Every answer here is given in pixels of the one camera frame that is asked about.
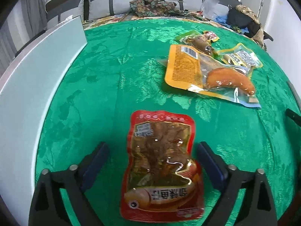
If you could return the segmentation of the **clear plastic bag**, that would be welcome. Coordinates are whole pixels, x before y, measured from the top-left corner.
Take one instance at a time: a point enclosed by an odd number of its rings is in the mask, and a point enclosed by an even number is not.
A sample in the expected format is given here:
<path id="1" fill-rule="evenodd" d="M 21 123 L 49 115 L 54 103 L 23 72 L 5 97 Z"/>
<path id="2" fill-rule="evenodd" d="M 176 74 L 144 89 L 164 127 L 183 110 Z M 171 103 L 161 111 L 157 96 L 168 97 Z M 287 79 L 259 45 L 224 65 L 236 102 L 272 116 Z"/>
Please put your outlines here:
<path id="1" fill-rule="evenodd" d="M 203 0 L 201 5 L 201 10 L 205 18 L 207 19 L 214 18 L 214 9 L 218 3 L 219 0 Z"/>

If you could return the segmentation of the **blue cloth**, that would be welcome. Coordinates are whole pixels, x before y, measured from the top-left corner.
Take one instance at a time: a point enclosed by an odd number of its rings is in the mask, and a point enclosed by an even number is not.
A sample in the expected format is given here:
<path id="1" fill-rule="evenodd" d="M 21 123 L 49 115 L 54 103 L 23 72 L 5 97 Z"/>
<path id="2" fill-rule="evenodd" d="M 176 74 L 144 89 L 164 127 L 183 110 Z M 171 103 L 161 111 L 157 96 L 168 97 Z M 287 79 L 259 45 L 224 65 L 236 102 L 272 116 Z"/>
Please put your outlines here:
<path id="1" fill-rule="evenodd" d="M 213 21 L 221 24 L 224 27 L 227 27 L 228 29 L 234 30 L 235 32 L 237 32 L 239 34 L 249 33 L 249 30 L 247 27 L 241 29 L 241 28 L 238 28 L 237 26 L 231 26 L 231 25 L 227 24 L 227 18 L 228 18 L 227 15 L 217 16 L 213 19 Z"/>

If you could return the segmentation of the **patterned dark cloth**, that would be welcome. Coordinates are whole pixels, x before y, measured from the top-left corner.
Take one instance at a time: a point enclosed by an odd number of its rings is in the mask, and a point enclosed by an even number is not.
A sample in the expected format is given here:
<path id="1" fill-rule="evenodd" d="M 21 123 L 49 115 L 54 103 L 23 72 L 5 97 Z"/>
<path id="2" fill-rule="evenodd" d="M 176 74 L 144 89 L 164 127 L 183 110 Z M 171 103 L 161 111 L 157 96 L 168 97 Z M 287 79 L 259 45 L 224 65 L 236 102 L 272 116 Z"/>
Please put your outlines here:
<path id="1" fill-rule="evenodd" d="M 180 9 L 175 2 L 166 0 L 132 0 L 130 9 L 138 17 L 194 17 L 201 9 Z"/>

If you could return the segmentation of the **white storage box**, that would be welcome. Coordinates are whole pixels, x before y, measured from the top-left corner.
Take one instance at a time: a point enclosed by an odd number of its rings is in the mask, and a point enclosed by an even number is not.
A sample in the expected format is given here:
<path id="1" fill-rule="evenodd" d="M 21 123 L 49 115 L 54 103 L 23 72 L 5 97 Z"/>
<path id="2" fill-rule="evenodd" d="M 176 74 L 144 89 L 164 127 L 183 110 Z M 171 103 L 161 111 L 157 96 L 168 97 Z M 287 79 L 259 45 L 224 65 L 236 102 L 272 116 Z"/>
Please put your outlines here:
<path id="1" fill-rule="evenodd" d="M 45 117 L 86 44 L 81 19 L 68 19 L 25 47 L 1 77 L 1 197 L 19 225 L 29 220 Z"/>

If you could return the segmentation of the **black and tan bag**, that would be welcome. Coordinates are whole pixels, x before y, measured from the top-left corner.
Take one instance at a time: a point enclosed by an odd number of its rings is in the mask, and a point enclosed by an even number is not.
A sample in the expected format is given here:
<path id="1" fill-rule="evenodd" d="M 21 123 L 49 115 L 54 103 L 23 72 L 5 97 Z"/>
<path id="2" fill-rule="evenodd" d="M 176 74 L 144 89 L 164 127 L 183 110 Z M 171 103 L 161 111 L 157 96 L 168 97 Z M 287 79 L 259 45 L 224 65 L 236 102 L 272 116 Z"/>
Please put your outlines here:
<path id="1" fill-rule="evenodd" d="M 248 32 L 244 34 L 253 39 L 265 51 L 267 51 L 267 48 L 264 40 L 274 40 L 263 30 L 257 15 L 245 5 L 237 5 L 231 8 L 228 12 L 226 23 L 231 27 L 237 27 L 239 29 L 247 28 Z"/>

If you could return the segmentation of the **small red yellow snack packet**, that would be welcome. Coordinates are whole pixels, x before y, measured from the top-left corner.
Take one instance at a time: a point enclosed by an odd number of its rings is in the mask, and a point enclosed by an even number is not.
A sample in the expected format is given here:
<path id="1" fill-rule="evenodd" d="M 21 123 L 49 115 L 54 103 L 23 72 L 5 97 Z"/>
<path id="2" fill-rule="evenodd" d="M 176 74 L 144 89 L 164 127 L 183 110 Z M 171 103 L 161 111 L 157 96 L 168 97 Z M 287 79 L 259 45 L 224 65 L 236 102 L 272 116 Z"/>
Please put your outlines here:
<path id="1" fill-rule="evenodd" d="M 207 42 L 217 42 L 219 37 L 212 31 L 203 31 L 203 35 Z"/>

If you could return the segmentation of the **yellow-edged clear snack packet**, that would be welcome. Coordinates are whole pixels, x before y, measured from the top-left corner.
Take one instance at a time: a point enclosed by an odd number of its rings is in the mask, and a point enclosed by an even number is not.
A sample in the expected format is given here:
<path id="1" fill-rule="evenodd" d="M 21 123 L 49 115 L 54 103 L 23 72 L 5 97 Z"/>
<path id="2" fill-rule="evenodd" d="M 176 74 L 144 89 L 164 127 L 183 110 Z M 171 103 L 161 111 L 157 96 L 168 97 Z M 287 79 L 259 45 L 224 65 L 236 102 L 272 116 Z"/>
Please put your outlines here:
<path id="1" fill-rule="evenodd" d="M 232 65 L 235 70 L 249 78 L 252 77 L 253 70 L 263 67 L 257 55 L 243 43 L 238 43 L 233 48 L 218 50 L 217 54 L 222 63 Z"/>

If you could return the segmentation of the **green snack packet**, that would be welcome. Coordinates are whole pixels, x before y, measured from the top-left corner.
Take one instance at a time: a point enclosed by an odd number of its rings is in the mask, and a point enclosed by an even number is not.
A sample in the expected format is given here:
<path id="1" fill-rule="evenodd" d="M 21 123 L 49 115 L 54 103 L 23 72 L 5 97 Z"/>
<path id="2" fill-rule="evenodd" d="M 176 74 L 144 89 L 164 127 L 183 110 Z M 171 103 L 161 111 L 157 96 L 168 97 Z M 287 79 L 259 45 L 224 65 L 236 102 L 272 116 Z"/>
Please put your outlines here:
<path id="1" fill-rule="evenodd" d="M 199 33 L 196 30 L 188 31 L 179 36 L 176 36 L 174 40 L 181 44 L 193 46 L 200 52 L 210 55 L 213 58 L 216 58 L 218 56 L 215 48 L 211 45 L 211 43 L 206 41 L 203 32 Z"/>

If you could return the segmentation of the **orange sausage snack packet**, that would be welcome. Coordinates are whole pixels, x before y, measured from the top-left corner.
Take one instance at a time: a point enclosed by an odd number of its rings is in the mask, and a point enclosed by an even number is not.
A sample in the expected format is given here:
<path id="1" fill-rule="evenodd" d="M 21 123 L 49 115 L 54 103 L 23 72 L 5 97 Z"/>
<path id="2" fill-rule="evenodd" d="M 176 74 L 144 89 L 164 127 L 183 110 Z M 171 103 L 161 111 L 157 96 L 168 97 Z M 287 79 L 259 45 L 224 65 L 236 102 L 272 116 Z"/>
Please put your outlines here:
<path id="1" fill-rule="evenodd" d="M 253 66 L 244 66 L 226 57 L 215 60 L 190 45 L 173 44 L 167 59 L 158 59 L 166 67 L 165 82 L 174 88 L 216 97 L 248 108 L 260 108 L 256 88 L 251 81 Z"/>

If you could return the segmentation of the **green patterned tablecloth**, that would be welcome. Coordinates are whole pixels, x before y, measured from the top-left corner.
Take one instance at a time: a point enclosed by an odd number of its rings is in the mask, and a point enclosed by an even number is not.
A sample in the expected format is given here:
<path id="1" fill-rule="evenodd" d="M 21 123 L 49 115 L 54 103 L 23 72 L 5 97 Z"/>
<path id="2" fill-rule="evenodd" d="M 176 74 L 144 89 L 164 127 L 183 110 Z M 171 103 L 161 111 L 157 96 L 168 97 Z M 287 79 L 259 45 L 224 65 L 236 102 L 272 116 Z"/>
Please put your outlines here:
<path id="1" fill-rule="evenodd" d="M 252 82 L 261 108 L 165 83 L 159 60 L 167 58 L 176 36 L 191 30 L 214 31 L 217 49 L 243 43 L 256 53 L 263 66 L 254 70 Z M 206 141 L 228 164 L 247 171 L 263 168 L 277 215 L 282 216 L 294 195 L 300 159 L 300 128 L 285 111 L 298 112 L 298 106 L 287 76 L 263 49 L 228 30 L 175 19 L 122 21 L 89 29 L 85 35 L 88 43 L 66 73 L 45 119 L 37 173 L 65 170 L 106 142 L 109 161 L 86 197 L 105 225 L 132 225 L 119 209 L 130 116 L 137 110 L 165 110 L 192 117 L 195 142 Z"/>

